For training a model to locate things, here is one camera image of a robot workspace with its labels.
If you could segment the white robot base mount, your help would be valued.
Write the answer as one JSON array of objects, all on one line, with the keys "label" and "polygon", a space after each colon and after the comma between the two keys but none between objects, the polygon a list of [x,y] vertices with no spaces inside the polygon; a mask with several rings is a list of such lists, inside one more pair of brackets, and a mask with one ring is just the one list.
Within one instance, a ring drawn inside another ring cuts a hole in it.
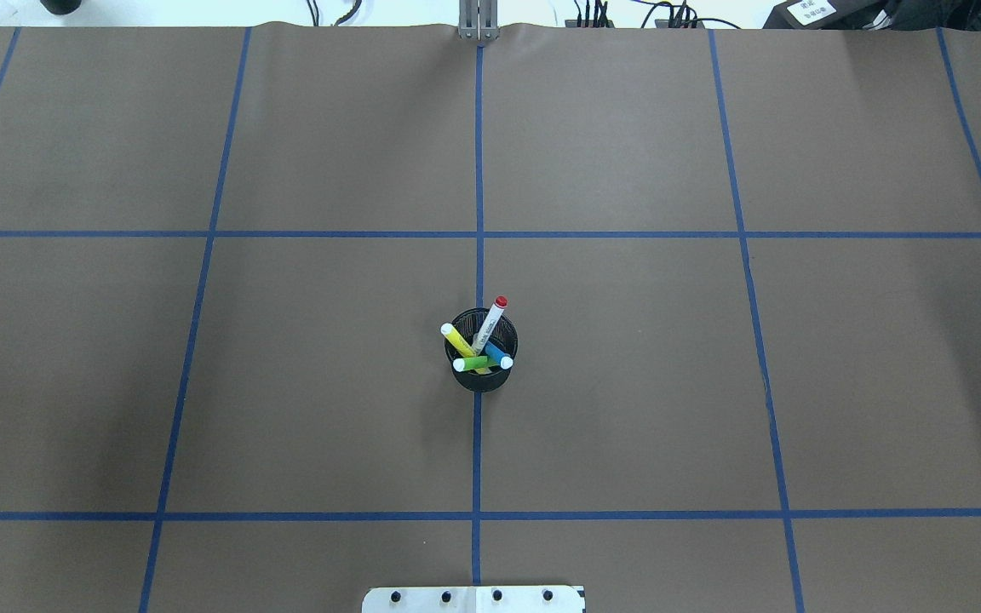
[{"label": "white robot base mount", "polygon": [[362,612],[585,612],[584,588],[568,585],[381,587]]}]

